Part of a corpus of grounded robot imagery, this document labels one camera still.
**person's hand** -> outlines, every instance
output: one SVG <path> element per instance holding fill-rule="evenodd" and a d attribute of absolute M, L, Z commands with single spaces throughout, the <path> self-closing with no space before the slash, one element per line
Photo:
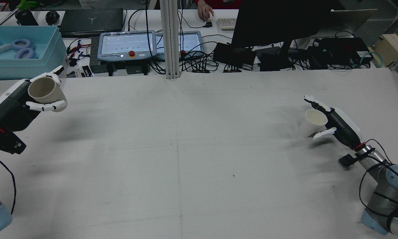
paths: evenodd
<path fill-rule="evenodd" d="M 214 10 L 205 3 L 204 0 L 199 0 L 198 1 L 198 16 L 200 19 L 202 19 L 203 21 L 208 21 L 209 18 L 212 16 L 214 16 Z"/>

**keyboard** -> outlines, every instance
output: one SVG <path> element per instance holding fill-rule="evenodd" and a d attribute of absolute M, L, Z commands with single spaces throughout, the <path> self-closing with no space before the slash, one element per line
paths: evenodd
<path fill-rule="evenodd" d="M 220 25 L 221 30 L 223 31 L 231 31 L 234 30 L 236 26 L 237 18 L 218 18 L 218 25 Z"/>

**robotic arm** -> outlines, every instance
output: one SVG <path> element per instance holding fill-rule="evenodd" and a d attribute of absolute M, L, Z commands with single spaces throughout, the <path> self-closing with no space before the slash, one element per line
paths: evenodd
<path fill-rule="evenodd" d="M 0 96 L 0 150 L 21 154 L 26 144 L 14 132 L 26 129 L 41 111 L 61 111 L 67 106 L 66 100 L 41 104 L 28 93 L 30 84 L 44 77 L 53 79 L 57 86 L 60 86 L 59 74 L 63 70 L 63 66 L 59 66 L 33 79 L 19 80 Z M 0 201 L 0 231 L 11 224 L 12 219 L 12 215 Z"/>
<path fill-rule="evenodd" d="M 332 133 L 339 142 L 355 151 L 355 158 L 348 154 L 339 162 L 345 167 L 359 162 L 366 173 L 378 182 L 369 203 L 363 203 L 365 209 L 361 221 L 380 234 L 390 232 L 398 235 L 398 165 L 392 164 L 371 145 L 362 142 L 360 130 L 340 109 L 329 108 L 310 95 L 305 96 L 304 100 L 323 112 L 328 119 L 325 125 L 327 130 L 317 133 L 313 139 Z"/>

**light blue plastic bin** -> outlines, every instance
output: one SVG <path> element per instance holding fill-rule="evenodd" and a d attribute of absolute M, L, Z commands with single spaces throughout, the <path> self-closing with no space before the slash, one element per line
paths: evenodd
<path fill-rule="evenodd" d="M 21 38 L 32 41 L 36 59 L 14 59 L 14 50 L 0 54 L 0 80 L 31 79 L 55 69 L 66 57 L 56 26 L 0 26 L 0 46 Z"/>

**red sleeve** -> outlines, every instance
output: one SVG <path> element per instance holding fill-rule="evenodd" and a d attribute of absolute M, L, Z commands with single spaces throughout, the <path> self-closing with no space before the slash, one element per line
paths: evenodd
<path fill-rule="evenodd" d="M 206 4 L 208 4 L 213 9 L 239 9 L 241 0 L 236 0 L 234 3 L 224 3 L 223 0 L 205 0 Z"/>

